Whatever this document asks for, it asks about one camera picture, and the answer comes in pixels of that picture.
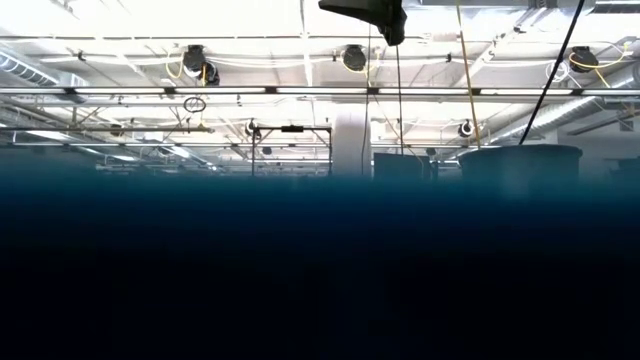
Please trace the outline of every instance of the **black cable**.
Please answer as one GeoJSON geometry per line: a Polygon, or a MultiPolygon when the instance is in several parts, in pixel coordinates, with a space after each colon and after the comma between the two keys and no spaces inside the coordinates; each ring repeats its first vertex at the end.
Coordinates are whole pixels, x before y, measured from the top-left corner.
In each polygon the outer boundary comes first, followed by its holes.
{"type": "Polygon", "coordinates": [[[362,136],[362,153],[360,154],[360,175],[364,176],[364,151],[367,147],[367,122],[369,121],[369,75],[371,71],[371,24],[369,24],[369,46],[367,48],[369,56],[367,57],[367,95],[366,95],[366,108],[364,111],[364,135],[362,136]]]}
{"type": "Polygon", "coordinates": [[[544,101],[545,96],[547,96],[547,91],[551,87],[553,83],[553,79],[556,77],[556,73],[558,73],[558,68],[560,64],[564,61],[564,53],[567,51],[567,47],[569,46],[569,40],[571,40],[571,35],[573,35],[573,29],[576,27],[578,23],[578,18],[580,17],[580,13],[582,13],[582,7],[584,6],[584,0],[580,0],[578,3],[578,8],[576,9],[575,15],[573,15],[573,20],[571,20],[571,25],[569,26],[569,31],[567,32],[567,36],[564,38],[564,42],[562,43],[562,48],[560,49],[560,53],[558,54],[558,59],[556,60],[556,64],[553,67],[553,71],[551,71],[551,75],[549,76],[549,80],[547,80],[547,85],[545,85],[544,90],[542,90],[542,95],[540,95],[540,99],[538,99],[538,103],[536,107],[533,109],[533,113],[531,114],[531,119],[527,124],[527,128],[522,134],[522,138],[520,138],[519,145],[522,145],[524,141],[527,139],[527,135],[529,135],[529,131],[531,130],[531,126],[533,125],[533,121],[536,119],[538,115],[538,111],[540,111],[540,107],[542,106],[542,102],[544,101]]]}
{"type": "Polygon", "coordinates": [[[404,156],[404,128],[402,127],[402,82],[400,77],[400,46],[396,45],[396,63],[398,65],[398,105],[400,106],[400,154],[404,156]]]}

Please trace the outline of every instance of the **ceiling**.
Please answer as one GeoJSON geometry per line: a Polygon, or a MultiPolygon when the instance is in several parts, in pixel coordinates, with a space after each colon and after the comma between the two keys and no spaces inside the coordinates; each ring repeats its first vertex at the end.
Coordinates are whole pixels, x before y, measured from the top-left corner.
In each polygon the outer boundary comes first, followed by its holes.
{"type": "MultiPolygon", "coordinates": [[[[184,48],[199,44],[205,46],[208,59],[217,67],[221,86],[366,87],[366,72],[349,71],[340,58],[347,45],[360,45],[370,53],[371,86],[397,87],[399,78],[402,87],[466,88],[455,8],[418,6],[417,1],[405,3],[406,40],[398,48],[386,46],[375,27],[322,11],[315,0],[10,1],[0,11],[0,43],[43,71],[76,74],[91,86],[199,86],[197,80],[184,73],[178,79],[172,78],[166,69],[167,59],[171,59],[169,67],[177,73],[184,48]]],[[[514,25],[520,24],[525,15],[527,9],[517,6],[464,9],[469,60],[486,55],[488,48],[496,44],[485,63],[474,70],[473,87],[541,88],[547,82],[546,73],[558,55],[568,26],[563,21],[566,15],[552,12],[526,32],[512,34],[514,25]]],[[[640,36],[637,15],[590,14],[580,18],[571,46],[589,46],[606,63],[620,57],[621,41],[631,39],[625,58],[602,70],[607,76],[636,61],[640,49],[636,36],[640,36]]],[[[553,86],[602,87],[594,72],[570,75],[553,86]]],[[[0,73],[0,82],[3,86],[32,86],[6,73],[0,73]]],[[[44,106],[41,110],[58,118],[74,116],[72,108],[65,106],[67,103],[58,104],[55,98],[15,98],[25,106],[44,106]]],[[[361,104],[363,111],[366,107],[363,97],[210,95],[205,99],[207,109],[193,115],[190,126],[204,124],[214,131],[167,131],[163,134],[166,141],[243,142],[247,141],[243,130],[249,119],[268,126],[330,126],[338,104],[361,104]]],[[[91,100],[97,104],[110,98],[91,100]]],[[[172,129],[178,119],[188,115],[179,106],[172,111],[171,106],[159,103],[166,98],[129,96],[124,100],[147,104],[79,106],[75,116],[87,117],[85,126],[121,123],[172,129]]],[[[485,133],[498,131],[532,108],[530,101],[475,104],[485,133]]],[[[374,127],[374,143],[397,143],[397,99],[370,98],[368,113],[374,122],[382,124],[374,127]]],[[[464,144],[466,140],[458,136],[457,128],[471,118],[471,107],[461,102],[409,99],[402,104],[402,118],[405,141],[464,144]]],[[[124,139],[109,138],[108,133],[100,136],[105,141],[136,140],[129,138],[130,134],[124,139]]],[[[273,142],[321,141],[312,133],[271,136],[273,142]]],[[[212,163],[243,160],[237,151],[228,149],[192,150],[212,163]]],[[[327,155],[322,149],[285,149],[274,150],[263,158],[321,159],[327,155]]]]}

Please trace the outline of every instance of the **large container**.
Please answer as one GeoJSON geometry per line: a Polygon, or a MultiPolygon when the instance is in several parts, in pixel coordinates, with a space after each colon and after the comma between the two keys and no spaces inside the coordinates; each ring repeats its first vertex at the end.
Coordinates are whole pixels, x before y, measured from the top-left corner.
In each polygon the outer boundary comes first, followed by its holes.
{"type": "Polygon", "coordinates": [[[460,157],[464,181],[506,195],[563,191],[578,183],[582,150],[563,145],[484,149],[460,157]]]}

